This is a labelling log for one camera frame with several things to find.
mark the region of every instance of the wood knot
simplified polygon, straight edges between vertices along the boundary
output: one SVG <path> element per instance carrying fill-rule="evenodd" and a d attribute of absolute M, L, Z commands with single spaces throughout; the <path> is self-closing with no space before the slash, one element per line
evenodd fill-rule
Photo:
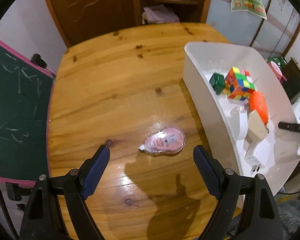
<path fill-rule="evenodd" d="M 157 96 L 162 97 L 162 89 L 161 88 L 156 88 L 155 92 L 157 93 Z"/>
<path fill-rule="evenodd" d="M 181 122 L 182 120 L 184 120 L 184 118 L 185 118 L 184 116 L 180 116 L 180 117 L 178 118 L 178 121 Z"/>
<path fill-rule="evenodd" d="M 127 206 L 132 206 L 132 200 L 131 199 L 129 199 L 129 198 L 127 198 L 125 201 L 125 204 L 127 205 Z"/>
<path fill-rule="evenodd" d="M 109 148 L 113 147 L 115 145 L 115 142 L 113 140 L 106 140 L 105 145 L 107 145 Z"/>
<path fill-rule="evenodd" d="M 186 31 L 188 34 L 193 35 L 193 33 L 189 30 L 188 27 L 185 27 L 185 31 Z"/>
<path fill-rule="evenodd" d="M 112 95 L 111 95 L 111 98 L 112 98 L 113 100 L 115 100 L 115 99 L 118 98 L 118 96 L 119 96 L 118 94 L 112 94 Z"/>

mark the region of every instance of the gray carpet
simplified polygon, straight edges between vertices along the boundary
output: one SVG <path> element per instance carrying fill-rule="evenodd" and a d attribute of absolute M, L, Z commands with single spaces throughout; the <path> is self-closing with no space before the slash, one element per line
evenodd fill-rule
<path fill-rule="evenodd" d="M 288 200 L 278 204 L 281 223 L 283 226 L 283 239 L 288 240 L 300 226 L 300 200 Z M 240 215 L 232 219 L 229 232 L 234 235 L 238 226 Z"/>

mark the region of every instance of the chalk marks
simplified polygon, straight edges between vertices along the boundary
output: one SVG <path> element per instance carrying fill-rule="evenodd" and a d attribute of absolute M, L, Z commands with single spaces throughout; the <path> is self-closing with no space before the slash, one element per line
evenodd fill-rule
<path fill-rule="evenodd" d="M 1 65 L 2 65 L 2 67 L 3 67 L 6 71 L 8 71 L 9 73 L 13 73 L 13 72 L 15 72 L 15 71 L 19 68 L 18 66 L 16 66 L 16 67 L 11 71 L 11 70 L 7 69 L 6 66 L 5 66 L 3 63 L 1 63 Z"/>
<path fill-rule="evenodd" d="M 32 79 L 31 78 L 33 78 L 33 77 L 36 77 L 37 75 L 32 75 L 32 76 L 28 76 L 27 74 L 26 74 L 26 72 L 23 70 L 23 69 L 26 69 L 26 68 L 22 68 L 22 69 L 20 69 L 20 71 L 22 72 L 22 74 L 27 78 L 27 79 L 29 79 L 29 80 L 31 80 L 32 81 Z"/>
<path fill-rule="evenodd" d="M 12 134 L 12 138 L 13 138 L 16 142 L 18 142 L 18 143 L 20 143 L 20 144 L 23 145 L 22 141 L 18 141 L 18 140 L 15 138 L 15 136 L 14 136 L 13 134 Z"/>
<path fill-rule="evenodd" d="M 13 117 L 9 118 L 7 121 L 5 121 L 2 125 L 0 125 L 0 130 L 2 129 L 2 127 L 4 127 L 8 122 L 10 122 L 13 118 L 15 118 L 17 116 L 17 114 L 14 114 Z"/>
<path fill-rule="evenodd" d="M 38 105 L 35 105 L 34 111 L 33 111 L 33 118 L 34 118 L 34 116 L 35 116 L 35 111 L 37 111 L 37 107 L 38 107 Z"/>
<path fill-rule="evenodd" d="M 0 138 L 3 140 L 11 141 L 11 139 L 8 139 L 8 138 L 2 137 L 2 136 L 0 136 Z"/>
<path fill-rule="evenodd" d="M 19 131 L 19 130 L 20 130 L 20 128 L 19 128 L 19 129 L 5 128 L 5 129 L 7 129 L 7 130 L 9 130 L 9 131 Z"/>
<path fill-rule="evenodd" d="M 9 54 L 5 53 L 8 57 L 13 58 L 14 60 L 16 60 L 14 57 L 11 57 Z"/>
<path fill-rule="evenodd" d="M 40 80 L 39 83 L 39 78 L 37 78 L 37 96 L 40 97 L 41 92 L 40 92 L 40 86 L 42 85 L 42 80 Z"/>
<path fill-rule="evenodd" d="M 19 81 L 18 81 L 18 93 L 21 94 L 21 87 L 20 87 L 20 71 L 19 71 Z"/>

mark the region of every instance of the wooden cabinet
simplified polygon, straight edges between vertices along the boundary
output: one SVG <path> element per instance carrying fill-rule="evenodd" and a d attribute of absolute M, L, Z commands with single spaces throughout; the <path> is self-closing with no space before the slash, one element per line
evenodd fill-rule
<path fill-rule="evenodd" d="M 205 23 L 210 0 L 46 0 L 67 47 L 141 25 L 144 7 L 169 4 L 181 22 Z"/>

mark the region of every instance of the wooden table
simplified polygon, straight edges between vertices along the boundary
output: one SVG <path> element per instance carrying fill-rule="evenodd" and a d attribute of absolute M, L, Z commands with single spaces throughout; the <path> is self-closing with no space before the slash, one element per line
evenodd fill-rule
<path fill-rule="evenodd" d="M 108 167 L 86 201 L 106 239 L 193 239 L 216 206 L 192 159 L 196 145 L 210 148 L 182 80 L 189 41 L 228 42 L 205 24 L 147 25 L 91 39 L 63 56 L 50 109 L 51 175 L 79 168 L 101 144 L 110 147 Z M 182 152 L 140 153 L 142 141 L 165 126 L 184 131 Z M 60 205 L 77 238 L 63 198 Z"/>

